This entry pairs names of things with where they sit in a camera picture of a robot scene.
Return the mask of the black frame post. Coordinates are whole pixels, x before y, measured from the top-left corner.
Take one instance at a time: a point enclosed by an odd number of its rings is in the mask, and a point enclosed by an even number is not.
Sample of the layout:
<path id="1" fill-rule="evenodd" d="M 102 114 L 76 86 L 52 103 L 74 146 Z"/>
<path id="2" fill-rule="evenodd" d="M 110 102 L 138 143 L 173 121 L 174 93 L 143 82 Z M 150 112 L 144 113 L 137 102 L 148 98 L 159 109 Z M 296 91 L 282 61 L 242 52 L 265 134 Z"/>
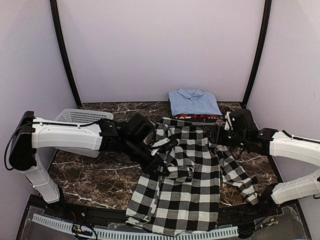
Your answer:
<path id="1" fill-rule="evenodd" d="M 69 61 L 69 56 L 67 53 L 67 48 L 66 48 L 66 44 L 65 44 L 65 40 L 64 40 L 64 35 L 63 35 L 63 30 L 62 30 L 60 15 L 59 15 L 58 1 L 57 0 L 50 0 L 49 3 L 50 3 L 50 9 L 51 9 L 51 15 L 52 15 L 52 20 L 53 20 L 55 35 L 56 35 L 63 67 L 65 70 L 65 74 L 66 74 L 68 84 L 69 84 L 73 99 L 75 101 L 76 107 L 79 108 L 82 106 L 82 101 L 81 101 L 79 91 L 76 86 L 76 81 L 73 76 L 71 64 Z"/>
<path id="2" fill-rule="evenodd" d="M 272 8 L 272 0 L 265 0 L 256 51 L 255 51 L 250 75 L 248 78 L 248 82 L 246 85 L 246 89 L 244 92 L 244 96 L 241 102 L 241 106 L 244 109 L 246 109 L 248 106 L 248 103 L 254 88 L 254 84 L 256 81 L 256 77 L 258 74 L 258 70 L 259 70 L 259 66 L 260 66 L 260 62 L 261 62 L 262 54 L 264 50 L 265 40 L 268 32 L 271 8 Z"/>

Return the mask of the left black frame post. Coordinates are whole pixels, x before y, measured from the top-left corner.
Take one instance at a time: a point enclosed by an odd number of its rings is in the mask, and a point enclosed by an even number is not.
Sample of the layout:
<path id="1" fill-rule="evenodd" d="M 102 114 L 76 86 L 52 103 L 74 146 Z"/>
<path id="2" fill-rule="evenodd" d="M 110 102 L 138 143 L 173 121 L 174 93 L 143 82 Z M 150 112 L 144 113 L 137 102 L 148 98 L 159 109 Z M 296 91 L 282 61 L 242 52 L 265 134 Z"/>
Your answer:
<path id="1" fill-rule="evenodd" d="M 50 3 L 50 9 L 51 9 L 51 15 L 52 15 L 52 20 L 53 20 L 55 35 L 56 35 L 63 67 L 65 70 L 65 74 L 66 74 L 68 84 L 69 84 L 73 99 L 75 101 L 76 107 L 79 108 L 82 106 L 82 101 L 81 101 L 79 91 L 76 86 L 76 81 L 73 76 L 71 64 L 69 61 L 69 56 L 67 53 L 67 48 L 66 48 L 66 44 L 65 44 L 65 40 L 64 40 L 64 35 L 63 35 L 63 30 L 62 30 L 60 15 L 59 15 L 58 1 L 57 0 L 50 0 L 49 3 Z"/>

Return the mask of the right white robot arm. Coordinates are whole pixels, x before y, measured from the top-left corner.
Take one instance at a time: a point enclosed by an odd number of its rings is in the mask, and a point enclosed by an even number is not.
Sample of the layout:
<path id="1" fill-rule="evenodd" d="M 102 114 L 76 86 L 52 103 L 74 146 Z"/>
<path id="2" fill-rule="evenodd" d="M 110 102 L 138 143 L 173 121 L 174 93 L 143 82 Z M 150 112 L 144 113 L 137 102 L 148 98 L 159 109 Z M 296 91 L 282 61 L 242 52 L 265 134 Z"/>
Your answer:
<path id="1" fill-rule="evenodd" d="M 284 157 L 315 166 L 320 165 L 320 142 L 289 134 L 273 128 L 258 129 L 248 109 L 229 111 L 225 125 L 215 125 L 209 131 L 210 142 L 226 147 L 239 147 L 264 156 Z M 262 195 L 264 199 L 255 205 L 255 213 L 266 217 L 275 204 L 320 196 L 320 171 L 297 179 L 270 186 Z"/>

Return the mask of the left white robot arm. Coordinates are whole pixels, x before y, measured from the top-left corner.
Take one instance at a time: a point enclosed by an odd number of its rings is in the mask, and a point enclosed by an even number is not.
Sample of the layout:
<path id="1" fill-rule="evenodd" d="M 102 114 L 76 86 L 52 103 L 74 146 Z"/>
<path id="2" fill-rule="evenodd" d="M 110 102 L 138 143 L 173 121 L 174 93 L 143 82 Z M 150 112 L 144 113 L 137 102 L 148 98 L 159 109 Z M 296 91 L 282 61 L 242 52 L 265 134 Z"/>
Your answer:
<path id="1" fill-rule="evenodd" d="M 102 118 L 89 123 L 61 122 L 35 117 L 26 111 L 4 150 L 4 166 L 7 171 L 21 172 L 43 200 L 51 204 L 51 210 L 60 218 L 67 218 L 70 206 L 63 201 L 58 185 L 43 167 L 37 150 L 56 148 L 64 151 L 115 152 L 126 154 L 140 165 L 145 174 L 168 176 L 169 170 L 159 156 L 161 146 L 144 143 L 154 125 L 140 114 L 128 122 Z"/>

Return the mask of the folded red black shirt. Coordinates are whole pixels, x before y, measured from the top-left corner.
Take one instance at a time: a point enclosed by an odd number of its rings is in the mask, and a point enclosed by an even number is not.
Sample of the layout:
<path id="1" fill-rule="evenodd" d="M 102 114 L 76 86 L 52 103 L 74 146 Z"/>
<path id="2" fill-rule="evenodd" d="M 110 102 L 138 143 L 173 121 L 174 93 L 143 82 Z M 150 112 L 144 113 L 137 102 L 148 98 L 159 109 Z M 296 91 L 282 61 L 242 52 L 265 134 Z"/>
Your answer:
<path id="1" fill-rule="evenodd" d="M 178 114 L 173 116 L 176 120 L 196 122 L 196 123 L 215 123 L 217 120 L 220 120 L 222 115 L 207 115 L 207 114 Z"/>

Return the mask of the folded light blue shirt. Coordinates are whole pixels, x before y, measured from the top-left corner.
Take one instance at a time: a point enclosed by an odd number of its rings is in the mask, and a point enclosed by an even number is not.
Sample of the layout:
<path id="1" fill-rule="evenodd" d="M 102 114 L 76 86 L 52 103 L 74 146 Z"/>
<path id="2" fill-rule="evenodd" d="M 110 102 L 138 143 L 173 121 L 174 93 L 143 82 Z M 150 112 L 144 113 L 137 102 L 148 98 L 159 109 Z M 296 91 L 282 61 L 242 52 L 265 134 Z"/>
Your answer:
<path id="1" fill-rule="evenodd" d="M 173 116 L 222 115 L 215 95 L 201 89 L 170 90 L 168 91 L 168 99 Z"/>

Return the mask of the black front rail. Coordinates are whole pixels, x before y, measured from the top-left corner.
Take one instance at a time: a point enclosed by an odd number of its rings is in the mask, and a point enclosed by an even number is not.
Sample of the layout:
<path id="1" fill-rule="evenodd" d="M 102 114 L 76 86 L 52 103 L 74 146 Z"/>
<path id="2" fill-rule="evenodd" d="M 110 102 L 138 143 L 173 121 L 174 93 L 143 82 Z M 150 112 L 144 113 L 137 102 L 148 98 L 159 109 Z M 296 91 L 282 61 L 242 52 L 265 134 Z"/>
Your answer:
<path id="1" fill-rule="evenodd" d="M 65 201 L 55 206 L 48 206 L 41 196 L 34 194 L 30 195 L 28 203 L 44 209 L 44 213 L 47 215 L 75 220 L 79 223 L 107 226 L 111 223 L 124 224 L 126 221 L 125 210 L 84 206 Z M 267 217 L 274 218 L 282 215 L 283 208 L 287 206 L 288 204 L 285 203 L 278 207 L 265 205 L 263 209 L 255 209 L 250 204 L 221 207 L 218 212 L 217 225 L 219 227 L 224 225 L 252 227 L 257 225 L 259 221 L 266 220 Z"/>

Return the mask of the grey plastic basket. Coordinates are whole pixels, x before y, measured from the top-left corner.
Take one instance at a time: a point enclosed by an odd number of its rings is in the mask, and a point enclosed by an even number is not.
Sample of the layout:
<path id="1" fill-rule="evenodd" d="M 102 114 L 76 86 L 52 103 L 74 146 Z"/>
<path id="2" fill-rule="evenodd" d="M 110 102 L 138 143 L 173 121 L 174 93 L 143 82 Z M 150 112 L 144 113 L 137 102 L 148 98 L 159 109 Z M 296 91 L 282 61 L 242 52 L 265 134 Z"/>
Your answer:
<path id="1" fill-rule="evenodd" d="M 114 119 L 114 115 L 110 112 L 84 110 L 75 108 L 66 108 L 62 110 L 56 117 L 57 122 L 70 122 L 70 123 L 91 123 L 100 119 Z M 90 158 L 97 158 L 99 155 L 98 150 L 89 150 L 84 148 L 72 148 L 72 147 L 58 147 L 57 150 L 87 156 Z"/>

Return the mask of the right black frame post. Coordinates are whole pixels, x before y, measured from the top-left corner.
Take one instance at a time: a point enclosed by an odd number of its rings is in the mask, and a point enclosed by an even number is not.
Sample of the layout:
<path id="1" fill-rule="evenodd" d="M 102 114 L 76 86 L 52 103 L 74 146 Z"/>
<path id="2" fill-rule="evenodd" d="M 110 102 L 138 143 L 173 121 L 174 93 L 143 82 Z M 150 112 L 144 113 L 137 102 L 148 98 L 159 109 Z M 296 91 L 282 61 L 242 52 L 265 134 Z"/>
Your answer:
<path id="1" fill-rule="evenodd" d="M 262 54 L 264 50 L 265 40 L 268 32 L 271 8 L 272 8 L 272 0 L 265 0 L 256 51 L 255 51 L 250 75 L 248 78 L 248 82 L 246 85 L 246 89 L 244 92 L 244 96 L 241 102 L 241 106 L 244 109 L 246 109 L 248 106 L 248 103 L 254 88 L 254 84 L 256 81 L 256 77 L 258 74 L 258 70 L 259 70 L 259 66 L 260 66 L 260 62 L 261 62 Z"/>

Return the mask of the black white plaid shirt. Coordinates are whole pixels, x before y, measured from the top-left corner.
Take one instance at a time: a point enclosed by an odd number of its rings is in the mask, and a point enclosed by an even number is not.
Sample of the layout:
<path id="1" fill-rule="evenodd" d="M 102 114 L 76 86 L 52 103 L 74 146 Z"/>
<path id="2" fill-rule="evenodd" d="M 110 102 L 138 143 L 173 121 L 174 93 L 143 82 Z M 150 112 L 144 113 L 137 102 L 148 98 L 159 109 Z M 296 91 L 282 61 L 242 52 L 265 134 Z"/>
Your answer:
<path id="1" fill-rule="evenodd" d="M 211 231 L 218 221 L 221 183 L 258 203 L 255 178 L 226 146 L 211 143 L 198 126 L 164 117 L 155 124 L 155 139 L 170 137 L 177 145 L 161 154 L 169 175 L 140 175 L 126 209 L 128 225 L 171 237 Z"/>

